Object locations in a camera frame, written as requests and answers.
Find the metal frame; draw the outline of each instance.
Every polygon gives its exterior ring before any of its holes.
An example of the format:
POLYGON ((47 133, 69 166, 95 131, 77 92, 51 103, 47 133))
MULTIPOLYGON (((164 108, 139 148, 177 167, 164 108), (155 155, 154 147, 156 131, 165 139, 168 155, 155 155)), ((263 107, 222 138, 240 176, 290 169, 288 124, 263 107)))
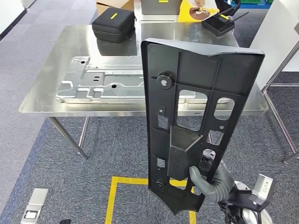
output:
MULTIPOLYGON (((294 30, 299 34, 299 23, 296 25, 294 30)), ((291 155, 283 160, 286 164, 288 164, 294 159, 298 159, 299 151, 297 150, 297 148, 294 146, 291 136, 288 134, 288 130, 285 126, 285 124, 282 121, 277 110, 275 108, 275 106, 273 104, 271 99, 269 97, 269 95, 267 94, 267 89, 269 87, 299 87, 298 83, 291 83, 291 84, 273 83, 278 74, 282 72, 298 50, 299 50, 299 41, 297 42, 297 44, 295 44, 295 46, 294 46, 294 48, 291 49, 291 51, 290 51, 288 54, 288 56, 286 56, 285 60, 282 61, 282 63, 280 64, 279 67, 278 67, 277 70, 261 90, 264 96, 265 97, 265 99, 267 100, 267 102, 268 103, 268 105, 270 106, 270 108, 271 109, 271 111, 274 114, 275 118, 277 120, 278 124, 282 129, 286 140, 288 141, 288 145, 291 147, 291 151, 293 152, 293 155, 291 155)))
POLYGON ((80 141, 79 144, 77 144, 75 140, 73 140, 59 121, 57 121, 57 119, 54 117, 49 117, 48 119, 59 132, 60 132, 63 137, 65 137, 68 142, 69 142, 78 154, 80 154, 85 160, 88 159, 88 156, 85 152, 83 152, 82 147, 86 135, 87 128, 88 126, 89 117, 85 118, 85 124, 83 125, 82 133, 80 136, 80 141))

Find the white partition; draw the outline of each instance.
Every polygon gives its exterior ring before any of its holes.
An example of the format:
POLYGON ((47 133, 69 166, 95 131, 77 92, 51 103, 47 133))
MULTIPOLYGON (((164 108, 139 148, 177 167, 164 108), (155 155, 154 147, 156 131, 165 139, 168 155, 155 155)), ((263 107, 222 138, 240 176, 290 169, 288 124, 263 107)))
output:
MULTIPOLYGON (((294 29, 298 23, 299 0, 274 0, 271 5, 251 45, 252 49, 260 49, 266 54, 256 79, 260 89, 299 42, 299 34, 294 29)), ((291 61, 287 68, 299 69, 298 62, 291 61)))
POLYGON ((0 0, 0 34, 23 10, 20 0, 0 0))

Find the yellow label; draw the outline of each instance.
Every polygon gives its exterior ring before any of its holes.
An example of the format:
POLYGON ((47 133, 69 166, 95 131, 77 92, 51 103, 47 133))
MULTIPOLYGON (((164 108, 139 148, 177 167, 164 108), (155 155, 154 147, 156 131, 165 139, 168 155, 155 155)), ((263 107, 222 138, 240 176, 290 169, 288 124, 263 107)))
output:
POLYGON ((220 15, 221 17, 223 17, 224 19, 227 19, 227 20, 229 20, 229 18, 227 17, 227 16, 225 16, 225 15, 220 15))
POLYGON ((114 17, 116 17, 116 16, 117 16, 117 15, 118 15, 117 13, 115 13, 114 15, 111 16, 110 20, 114 19, 114 17))

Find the molded plastic part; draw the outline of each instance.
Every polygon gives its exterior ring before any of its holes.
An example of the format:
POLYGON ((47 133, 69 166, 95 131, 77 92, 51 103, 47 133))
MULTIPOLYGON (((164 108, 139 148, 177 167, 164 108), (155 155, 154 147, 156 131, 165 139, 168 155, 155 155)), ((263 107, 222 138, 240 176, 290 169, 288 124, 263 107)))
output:
POLYGON ((143 41, 141 52, 148 132, 149 189, 174 214, 181 210, 197 212, 205 196, 191 192, 193 183, 189 178, 189 167, 199 167, 205 149, 213 150, 215 156, 211 169, 202 173, 211 182, 264 55, 252 49, 153 38, 143 41), (177 125, 181 90, 208 96, 199 131, 177 125), (220 98, 235 102, 228 120, 214 116, 220 98), (158 116, 167 118, 168 128, 159 127, 158 116), (208 143, 210 131, 223 134, 219 145, 208 143), (159 166, 158 160, 165 161, 165 167, 159 166), (169 184, 170 178, 188 180, 182 190, 169 184))

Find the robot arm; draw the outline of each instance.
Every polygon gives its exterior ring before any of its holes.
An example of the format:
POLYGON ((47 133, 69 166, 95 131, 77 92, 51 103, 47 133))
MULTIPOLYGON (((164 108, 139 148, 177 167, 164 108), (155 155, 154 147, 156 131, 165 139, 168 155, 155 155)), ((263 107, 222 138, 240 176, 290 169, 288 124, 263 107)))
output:
POLYGON ((195 186, 209 201, 218 203, 225 214, 226 224, 273 223, 270 215, 264 209, 269 204, 275 185, 271 178, 260 175, 254 189, 251 191, 243 183, 234 181, 223 161, 218 166, 211 184, 203 179, 196 166, 191 166, 189 171, 195 186), (242 200, 246 195, 248 200, 242 200), (251 208, 251 203, 258 209, 251 208))

